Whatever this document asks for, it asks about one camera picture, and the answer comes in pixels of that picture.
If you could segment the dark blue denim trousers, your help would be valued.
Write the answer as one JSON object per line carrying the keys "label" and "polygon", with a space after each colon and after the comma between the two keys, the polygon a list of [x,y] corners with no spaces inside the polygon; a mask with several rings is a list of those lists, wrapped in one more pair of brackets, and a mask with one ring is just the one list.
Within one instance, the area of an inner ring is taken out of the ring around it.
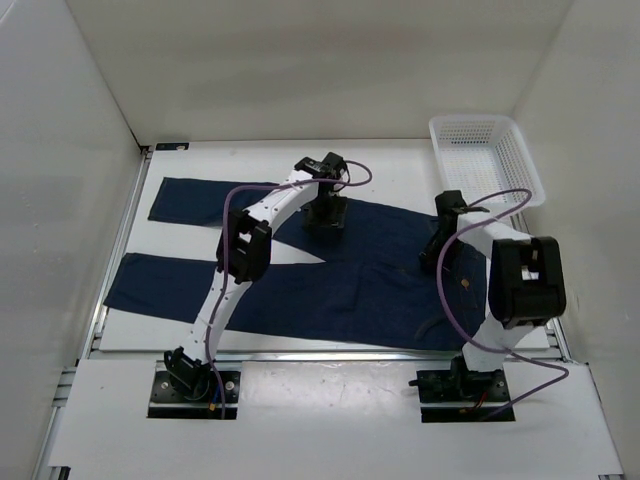
{"label": "dark blue denim trousers", "polygon": [[[396,349],[447,351],[463,338],[447,320],[433,273],[419,254],[437,219],[399,207],[351,199],[340,236],[312,235],[303,214],[276,233],[272,250],[293,248],[302,263],[273,263],[236,307],[224,349],[283,338],[347,342]],[[169,350],[189,334],[205,301],[212,260],[126,254],[105,304],[101,346],[107,351]],[[453,248],[444,270],[446,299],[467,333],[485,316],[486,261],[469,246]]]}

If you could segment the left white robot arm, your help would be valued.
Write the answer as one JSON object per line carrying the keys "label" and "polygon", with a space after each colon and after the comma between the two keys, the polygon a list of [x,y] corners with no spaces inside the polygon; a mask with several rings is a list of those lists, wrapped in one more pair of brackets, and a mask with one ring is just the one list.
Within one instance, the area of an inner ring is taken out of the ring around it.
{"label": "left white robot arm", "polygon": [[338,186],[348,183],[343,157],[329,153],[321,161],[305,157],[276,186],[235,187],[225,198],[216,271],[187,339],[164,353],[172,388],[198,400],[215,387],[211,369],[221,335],[244,293],[260,280],[271,263],[274,233],[307,204],[333,212]]}

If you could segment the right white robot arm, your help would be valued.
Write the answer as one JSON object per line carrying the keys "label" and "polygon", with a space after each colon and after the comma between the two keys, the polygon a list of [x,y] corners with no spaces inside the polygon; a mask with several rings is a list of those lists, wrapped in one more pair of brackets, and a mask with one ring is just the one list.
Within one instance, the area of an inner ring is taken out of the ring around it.
{"label": "right white robot arm", "polygon": [[[460,399],[470,400],[488,388],[504,359],[533,329],[560,316],[566,309],[566,291],[557,240],[533,237],[501,222],[532,199],[526,188],[489,194],[468,203],[459,190],[435,198],[436,233],[421,252],[423,270],[435,276],[445,316],[465,340],[454,358],[449,387]],[[489,314],[471,335],[456,320],[444,289],[444,267],[453,248],[469,245],[490,263],[487,281]]]}

